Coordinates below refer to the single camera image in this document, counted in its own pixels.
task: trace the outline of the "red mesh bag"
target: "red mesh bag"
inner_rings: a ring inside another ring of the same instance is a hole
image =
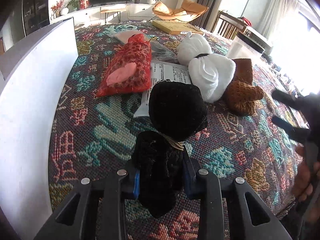
[[[127,80],[107,85],[108,76],[128,63],[136,63],[137,69]],[[144,40],[143,34],[136,34],[128,39],[122,49],[116,53],[108,66],[103,81],[98,88],[97,97],[115,94],[138,93],[150,89],[151,45]]]

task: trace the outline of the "human hand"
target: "human hand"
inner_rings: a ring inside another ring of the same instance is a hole
[[[304,148],[302,146],[296,147],[296,153],[301,157],[304,157]],[[316,162],[313,166],[314,172],[317,173],[318,179],[320,179],[320,163]],[[305,201],[307,196],[311,195],[313,191],[313,187],[310,183],[311,172],[306,164],[303,161],[298,166],[298,174],[294,178],[294,185],[291,190],[291,193],[298,197],[299,201]],[[307,221],[308,222],[316,222],[320,217],[320,200],[316,201],[315,206],[310,210]]]

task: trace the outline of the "white vase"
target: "white vase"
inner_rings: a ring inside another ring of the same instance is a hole
[[[69,9],[67,7],[65,7],[65,8],[61,9],[60,14],[66,15],[66,14],[68,14],[68,12],[69,12]]]
[[[147,0],[147,3],[148,3],[148,4],[155,4],[155,3],[156,3],[156,0]]]

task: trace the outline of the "transparent plastic jar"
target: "transparent plastic jar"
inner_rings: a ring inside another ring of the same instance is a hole
[[[260,59],[264,51],[265,49],[254,40],[243,33],[238,32],[226,54],[226,57],[230,59],[250,58],[254,65],[256,61]]]

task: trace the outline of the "triangular cutout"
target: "triangular cutout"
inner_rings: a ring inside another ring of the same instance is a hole
[[[251,193],[245,193],[245,200],[247,201],[252,225],[258,226],[270,222],[270,217]]]
[[[70,199],[69,203],[63,207],[63,210],[57,216],[56,221],[60,224],[72,226],[76,217],[80,194],[76,194]]]

